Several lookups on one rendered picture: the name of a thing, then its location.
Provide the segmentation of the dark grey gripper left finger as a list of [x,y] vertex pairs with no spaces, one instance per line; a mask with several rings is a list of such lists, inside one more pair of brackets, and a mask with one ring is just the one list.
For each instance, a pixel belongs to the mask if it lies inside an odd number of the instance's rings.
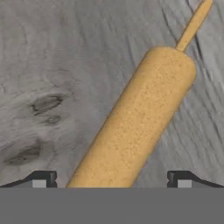
[[0,185],[0,188],[17,187],[17,188],[56,188],[57,182],[56,171],[33,171],[27,177]]

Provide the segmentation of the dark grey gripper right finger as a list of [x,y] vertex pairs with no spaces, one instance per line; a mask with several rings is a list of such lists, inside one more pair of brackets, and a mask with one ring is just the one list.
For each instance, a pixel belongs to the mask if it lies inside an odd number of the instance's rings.
[[168,171],[167,180],[168,188],[224,188],[224,185],[201,179],[191,171]]

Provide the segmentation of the wooden rolling pin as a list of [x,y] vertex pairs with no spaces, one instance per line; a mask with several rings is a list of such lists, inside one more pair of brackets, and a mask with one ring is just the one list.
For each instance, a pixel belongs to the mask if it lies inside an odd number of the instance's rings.
[[185,50],[214,0],[202,0],[175,47],[149,50],[129,80],[68,188],[130,187],[196,77]]

